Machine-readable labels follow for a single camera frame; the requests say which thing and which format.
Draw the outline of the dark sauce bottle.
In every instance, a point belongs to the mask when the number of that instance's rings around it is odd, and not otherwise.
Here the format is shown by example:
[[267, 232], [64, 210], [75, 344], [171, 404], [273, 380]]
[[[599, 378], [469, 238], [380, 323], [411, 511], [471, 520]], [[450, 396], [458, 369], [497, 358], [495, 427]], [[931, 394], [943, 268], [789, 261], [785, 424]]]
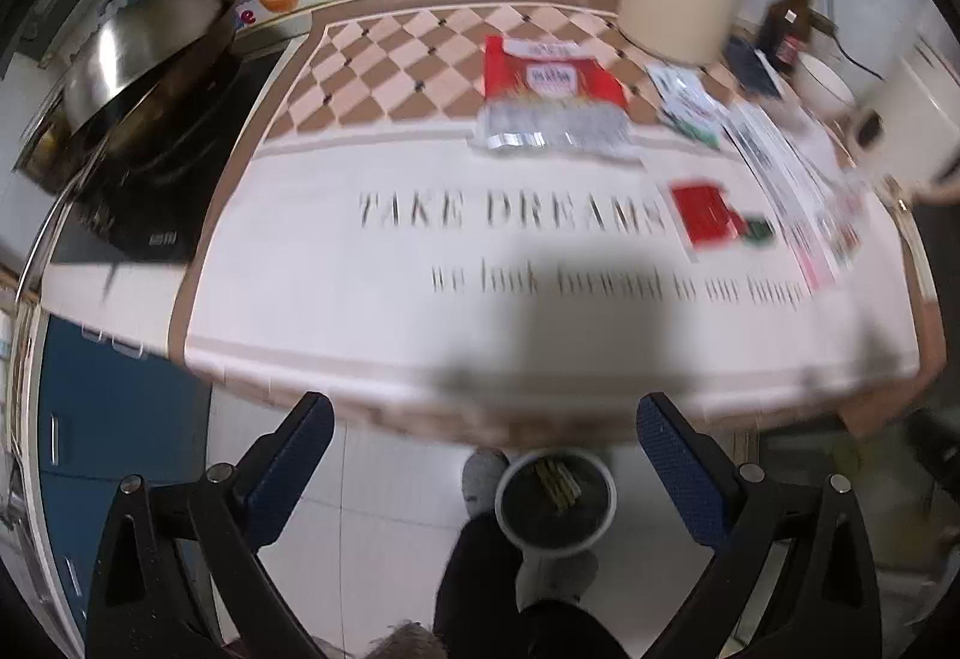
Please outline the dark sauce bottle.
[[757, 35], [757, 50], [765, 55], [771, 68], [791, 74], [799, 53], [811, 38], [812, 0], [776, 0], [766, 10]]

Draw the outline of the red clear snack bag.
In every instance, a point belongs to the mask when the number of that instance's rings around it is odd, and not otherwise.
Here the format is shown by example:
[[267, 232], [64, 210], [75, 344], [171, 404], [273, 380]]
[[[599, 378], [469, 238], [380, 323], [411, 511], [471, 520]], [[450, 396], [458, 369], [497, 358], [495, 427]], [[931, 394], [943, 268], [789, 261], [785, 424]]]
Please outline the red clear snack bag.
[[636, 162], [619, 79], [569, 42], [492, 35], [483, 50], [483, 104], [470, 144], [479, 151], [590, 155]]

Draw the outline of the left grey slipper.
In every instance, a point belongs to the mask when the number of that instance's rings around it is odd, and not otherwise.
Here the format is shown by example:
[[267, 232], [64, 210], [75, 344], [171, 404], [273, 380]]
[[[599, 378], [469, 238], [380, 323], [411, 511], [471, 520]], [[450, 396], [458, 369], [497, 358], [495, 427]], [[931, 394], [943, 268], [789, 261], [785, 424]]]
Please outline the left grey slipper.
[[505, 453], [493, 448], [477, 448], [464, 462], [460, 490], [470, 519], [494, 512], [496, 492], [508, 467]]

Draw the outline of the person black trousers legs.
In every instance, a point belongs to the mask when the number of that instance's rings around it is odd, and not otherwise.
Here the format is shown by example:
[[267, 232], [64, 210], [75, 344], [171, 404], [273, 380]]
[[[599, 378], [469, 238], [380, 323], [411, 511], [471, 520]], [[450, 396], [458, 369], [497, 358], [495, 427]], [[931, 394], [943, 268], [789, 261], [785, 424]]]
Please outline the person black trousers legs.
[[523, 552], [493, 513], [471, 517], [449, 556], [433, 633], [449, 657], [626, 657], [589, 612], [562, 599], [517, 606]]

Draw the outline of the green white sachet packet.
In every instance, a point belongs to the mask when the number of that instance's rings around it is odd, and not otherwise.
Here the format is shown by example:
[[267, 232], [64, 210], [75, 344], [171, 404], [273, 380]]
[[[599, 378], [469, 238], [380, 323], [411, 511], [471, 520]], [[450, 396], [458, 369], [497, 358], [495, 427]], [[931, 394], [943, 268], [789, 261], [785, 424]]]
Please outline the green white sachet packet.
[[647, 76], [658, 91], [659, 115], [686, 138], [718, 149], [726, 134], [727, 109], [709, 95], [695, 70], [649, 63]]

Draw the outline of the black induction cooktop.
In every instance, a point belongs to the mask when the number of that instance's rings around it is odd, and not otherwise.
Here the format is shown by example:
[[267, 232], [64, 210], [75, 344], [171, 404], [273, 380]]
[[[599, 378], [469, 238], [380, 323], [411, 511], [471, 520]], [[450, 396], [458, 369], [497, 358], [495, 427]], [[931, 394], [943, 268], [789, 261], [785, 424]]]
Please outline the black induction cooktop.
[[283, 47], [226, 56], [205, 91], [161, 125], [155, 157], [101, 168], [60, 230], [55, 263], [185, 264], [229, 155]]

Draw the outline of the white round trash bin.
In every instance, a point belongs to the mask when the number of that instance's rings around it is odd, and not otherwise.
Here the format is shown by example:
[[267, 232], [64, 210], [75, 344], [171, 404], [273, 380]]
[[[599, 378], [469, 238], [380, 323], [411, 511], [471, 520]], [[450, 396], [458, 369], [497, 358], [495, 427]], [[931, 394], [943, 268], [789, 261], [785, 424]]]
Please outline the white round trash bin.
[[494, 494], [503, 534], [526, 553], [566, 558], [592, 549], [617, 514], [617, 485], [596, 453], [530, 451], [512, 461]]

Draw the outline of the small red green wrapper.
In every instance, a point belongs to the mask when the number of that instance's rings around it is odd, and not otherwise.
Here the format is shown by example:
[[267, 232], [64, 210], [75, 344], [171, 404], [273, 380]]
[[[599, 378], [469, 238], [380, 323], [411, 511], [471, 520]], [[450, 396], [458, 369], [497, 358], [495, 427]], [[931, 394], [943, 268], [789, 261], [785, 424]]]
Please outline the small red green wrapper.
[[743, 243], [770, 246], [776, 230], [766, 217], [742, 214], [727, 203], [726, 188], [708, 180], [672, 183], [669, 201], [683, 238], [695, 251]]

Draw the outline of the blue cabinet doors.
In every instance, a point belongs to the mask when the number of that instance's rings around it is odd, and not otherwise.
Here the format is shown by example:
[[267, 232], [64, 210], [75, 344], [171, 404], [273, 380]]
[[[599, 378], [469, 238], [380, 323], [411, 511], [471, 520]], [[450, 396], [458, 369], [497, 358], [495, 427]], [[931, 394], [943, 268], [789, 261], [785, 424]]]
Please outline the blue cabinet doors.
[[192, 482], [205, 466], [210, 386], [137, 345], [47, 320], [39, 378], [39, 469], [47, 535], [71, 618], [86, 630], [110, 502], [139, 474]]

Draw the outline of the steel wok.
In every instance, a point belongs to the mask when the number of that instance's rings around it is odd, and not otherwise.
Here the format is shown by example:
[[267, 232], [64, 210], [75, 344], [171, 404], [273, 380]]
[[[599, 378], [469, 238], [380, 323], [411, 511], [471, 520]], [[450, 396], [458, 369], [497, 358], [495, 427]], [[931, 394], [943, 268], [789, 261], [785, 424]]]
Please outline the steel wok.
[[53, 194], [85, 168], [140, 154], [235, 33], [235, 0], [132, 1], [75, 53], [28, 123], [14, 170]]

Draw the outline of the right grey slipper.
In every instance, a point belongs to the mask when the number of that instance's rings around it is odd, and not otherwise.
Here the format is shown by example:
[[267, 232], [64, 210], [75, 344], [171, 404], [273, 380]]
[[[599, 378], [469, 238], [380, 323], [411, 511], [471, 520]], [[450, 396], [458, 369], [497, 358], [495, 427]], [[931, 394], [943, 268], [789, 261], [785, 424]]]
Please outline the right grey slipper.
[[521, 609], [542, 599], [579, 604], [599, 573], [599, 560], [590, 550], [560, 558], [531, 556], [517, 576], [517, 604]]

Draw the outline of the white pink electric kettle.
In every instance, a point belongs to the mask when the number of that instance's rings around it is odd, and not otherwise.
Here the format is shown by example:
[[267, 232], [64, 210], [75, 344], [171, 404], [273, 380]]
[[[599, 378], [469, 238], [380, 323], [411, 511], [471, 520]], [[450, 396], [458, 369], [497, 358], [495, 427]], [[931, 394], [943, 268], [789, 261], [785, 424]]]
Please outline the white pink electric kettle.
[[920, 38], [856, 113], [844, 143], [877, 193], [957, 204], [957, 70]]

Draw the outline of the white ceramic bowl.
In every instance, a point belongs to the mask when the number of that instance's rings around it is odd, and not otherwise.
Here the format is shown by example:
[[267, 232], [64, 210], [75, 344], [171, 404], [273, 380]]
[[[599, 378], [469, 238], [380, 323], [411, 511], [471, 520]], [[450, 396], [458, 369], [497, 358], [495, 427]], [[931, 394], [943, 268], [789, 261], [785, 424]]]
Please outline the white ceramic bowl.
[[836, 122], [856, 106], [854, 94], [843, 79], [809, 53], [797, 55], [793, 89], [802, 105], [822, 122]]

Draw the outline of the long white toothpaste box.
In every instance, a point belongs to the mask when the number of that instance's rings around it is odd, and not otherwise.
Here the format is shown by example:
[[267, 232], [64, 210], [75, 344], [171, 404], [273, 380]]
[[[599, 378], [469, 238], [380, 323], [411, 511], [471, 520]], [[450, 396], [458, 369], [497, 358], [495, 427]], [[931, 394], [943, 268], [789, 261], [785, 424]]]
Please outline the long white toothpaste box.
[[823, 177], [758, 105], [732, 105], [726, 128], [770, 201], [807, 287], [836, 284], [861, 243], [862, 194], [846, 180]]

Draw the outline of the grey slipper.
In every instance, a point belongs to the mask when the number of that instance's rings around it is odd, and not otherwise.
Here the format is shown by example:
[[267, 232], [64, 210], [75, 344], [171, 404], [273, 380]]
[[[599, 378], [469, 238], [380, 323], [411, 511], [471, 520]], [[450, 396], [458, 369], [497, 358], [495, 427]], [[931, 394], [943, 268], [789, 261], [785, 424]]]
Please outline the grey slipper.
[[517, 604], [521, 609], [542, 599], [579, 604], [599, 573], [599, 560], [590, 550], [560, 558], [531, 556], [517, 576]]
[[460, 490], [470, 519], [494, 512], [496, 492], [508, 467], [505, 453], [493, 448], [477, 448], [464, 462]]

